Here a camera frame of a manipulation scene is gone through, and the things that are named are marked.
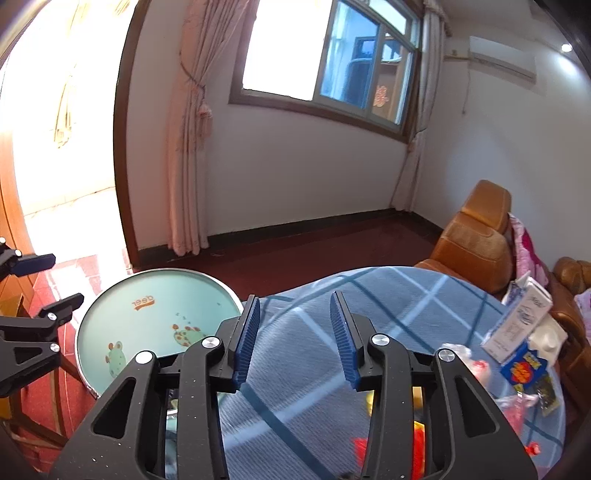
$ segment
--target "black clamp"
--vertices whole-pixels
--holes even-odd
[[[357,391],[375,391],[361,478],[411,478],[415,386],[423,389],[425,479],[537,480],[513,428],[454,352],[406,350],[352,314],[339,291],[330,318],[345,378]]]
[[[260,315],[251,295],[239,317],[184,353],[138,353],[74,432],[48,478],[162,479],[167,392],[178,388],[178,479],[227,480],[217,393],[236,393],[246,381]]]
[[[60,366],[57,329],[83,302],[84,296],[76,293],[43,307],[32,319],[0,316],[0,397]]]
[[[54,254],[23,255],[20,250],[10,248],[6,244],[6,239],[0,236],[0,281],[9,275],[24,277],[49,270],[55,264]]]

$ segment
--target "plastic bag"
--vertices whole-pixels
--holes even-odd
[[[455,343],[444,343],[441,348],[453,350],[458,357],[466,364],[472,375],[480,382],[484,388],[488,388],[488,382],[491,379],[491,367],[484,360],[472,360],[472,350],[465,345]]]
[[[503,415],[517,435],[521,435],[527,409],[533,407],[538,401],[538,395],[526,395],[517,392],[517,395],[502,397],[495,400]]]

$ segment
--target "white wall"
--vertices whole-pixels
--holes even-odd
[[[535,85],[467,63],[444,63],[428,131],[416,211],[445,226],[479,179],[507,188],[540,258],[591,258],[591,81],[546,46],[507,31],[455,22],[446,50],[467,52],[470,35],[535,54]]]
[[[132,72],[127,154],[140,248],[167,243],[165,122],[185,5],[152,0]],[[210,234],[387,208],[404,144],[318,117],[228,105],[239,32],[207,83]]]

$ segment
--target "curtain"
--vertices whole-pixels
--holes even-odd
[[[167,129],[168,247],[177,255],[207,248],[206,138],[212,111],[207,74],[248,0],[191,0],[183,22]]]
[[[402,171],[392,195],[390,205],[396,210],[410,212],[417,196],[421,158],[427,142],[427,127],[439,82],[439,73],[445,51],[445,37],[451,31],[447,17],[437,0],[424,0],[423,44],[418,83],[417,121],[402,164]]]

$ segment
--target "metal bolt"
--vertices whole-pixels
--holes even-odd
[[[384,335],[383,333],[377,333],[371,337],[371,341],[374,343],[374,345],[384,346],[390,343],[390,337],[388,335]]]
[[[152,357],[152,352],[144,350],[143,352],[140,352],[135,356],[135,361],[143,365],[147,364],[150,360],[152,360]]]
[[[437,355],[444,362],[451,362],[456,358],[456,354],[453,353],[451,350],[448,350],[447,348],[439,350],[439,353]]]
[[[207,337],[201,342],[205,348],[215,348],[220,344],[220,339],[217,337]]]

